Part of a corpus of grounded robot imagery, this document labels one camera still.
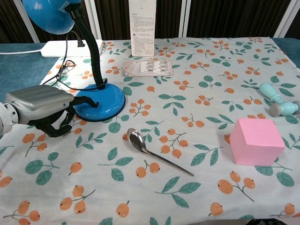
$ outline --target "blue table surface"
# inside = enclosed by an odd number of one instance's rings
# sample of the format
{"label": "blue table surface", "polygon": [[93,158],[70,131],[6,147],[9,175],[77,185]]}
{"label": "blue table surface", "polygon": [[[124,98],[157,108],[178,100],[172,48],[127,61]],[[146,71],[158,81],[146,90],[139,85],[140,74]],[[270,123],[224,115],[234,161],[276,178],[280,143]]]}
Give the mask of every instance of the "blue table surface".
{"label": "blue table surface", "polygon": [[[300,67],[300,40],[273,38],[286,55]],[[41,49],[39,44],[0,44],[0,52],[23,52]],[[0,55],[0,101],[6,93],[40,84],[58,58],[43,58],[40,52],[19,55]]]}

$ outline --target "white box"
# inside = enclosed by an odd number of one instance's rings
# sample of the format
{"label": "white box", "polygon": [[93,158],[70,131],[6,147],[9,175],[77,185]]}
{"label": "white box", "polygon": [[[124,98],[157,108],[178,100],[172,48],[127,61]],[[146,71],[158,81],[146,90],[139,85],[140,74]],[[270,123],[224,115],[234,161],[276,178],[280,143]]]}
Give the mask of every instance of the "white box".
{"label": "white box", "polygon": [[129,0],[132,56],[154,56],[156,0]]}

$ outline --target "spoon handle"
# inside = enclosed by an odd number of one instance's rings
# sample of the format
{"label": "spoon handle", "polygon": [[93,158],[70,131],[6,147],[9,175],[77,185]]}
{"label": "spoon handle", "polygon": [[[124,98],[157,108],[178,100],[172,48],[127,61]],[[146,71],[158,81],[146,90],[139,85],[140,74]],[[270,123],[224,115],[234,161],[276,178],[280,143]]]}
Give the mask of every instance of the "spoon handle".
{"label": "spoon handle", "polygon": [[165,163],[168,163],[168,164],[170,164],[170,165],[172,165],[172,166],[174,166],[174,167],[176,167],[176,168],[178,168],[178,169],[180,169],[180,170],[186,172],[188,175],[191,175],[191,176],[194,175],[194,174],[192,174],[191,172],[189,172],[189,171],[183,169],[182,167],[176,165],[175,163],[173,163],[173,162],[171,162],[171,161],[169,161],[169,160],[167,160],[167,159],[165,159],[165,158],[163,158],[163,157],[161,157],[161,156],[159,156],[159,155],[157,155],[157,154],[155,154],[155,153],[153,153],[153,152],[151,152],[151,151],[149,151],[149,150],[144,151],[144,153],[146,153],[146,154],[148,154],[148,155],[150,155],[150,156],[152,156],[152,157],[154,157],[154,158],[157,158],[157,159],[159,159],[159,160],[161,160],[161,161],[163,161],[163,162],[165,162]]}

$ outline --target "lamp base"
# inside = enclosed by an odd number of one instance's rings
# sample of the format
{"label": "lamp base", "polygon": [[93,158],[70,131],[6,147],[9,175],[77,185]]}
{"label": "lamp base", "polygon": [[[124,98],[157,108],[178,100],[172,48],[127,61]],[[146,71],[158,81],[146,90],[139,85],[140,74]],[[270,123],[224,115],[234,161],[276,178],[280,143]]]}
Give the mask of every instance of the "lamp base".
{"label": "lamp base", "polygon": [[97,108],[92,108],[87,103],[75,105],[76,114],[85,121],[99,122],[108,120],[118,115],[125,105],[125,96],[120,88],[113,84],[106,83],[103,90],[82,90],[77,96],[87,96],[94,102],[99,102]]}

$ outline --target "lamp shade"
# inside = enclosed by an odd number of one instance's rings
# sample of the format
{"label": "lamp shade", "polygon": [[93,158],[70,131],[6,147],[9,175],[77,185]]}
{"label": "lamp shade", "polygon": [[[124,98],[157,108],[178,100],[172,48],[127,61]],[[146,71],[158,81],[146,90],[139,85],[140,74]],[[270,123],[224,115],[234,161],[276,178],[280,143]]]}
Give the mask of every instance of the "lamp shade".
{"label": "lamp shade", "polygon": [[68,4],[80,2],[81,0],[23,0],[23,5],[30,19],[41,29],[52,34],[66,34],[73,28],[74,21],[64,8]]}

